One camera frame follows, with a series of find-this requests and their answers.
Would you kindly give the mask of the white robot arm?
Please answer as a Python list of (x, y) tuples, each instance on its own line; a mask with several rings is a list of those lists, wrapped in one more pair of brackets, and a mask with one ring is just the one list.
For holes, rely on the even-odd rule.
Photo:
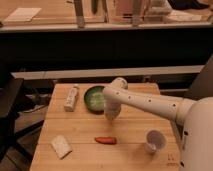
[(103, 89), (104, 113), (113, 121), (129, 105), (183, 127), (179, 171), (213, 171), (213, 97), (200, 100), (137, 93), (118, 77)]

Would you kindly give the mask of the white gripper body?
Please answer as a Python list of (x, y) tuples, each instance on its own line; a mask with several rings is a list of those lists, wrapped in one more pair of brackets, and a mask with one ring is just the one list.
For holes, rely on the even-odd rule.
[(104, 114), (108, 121), (113, 121), (121, 111), (121, 104), (113, 101), (106, 101), (104, 105)]

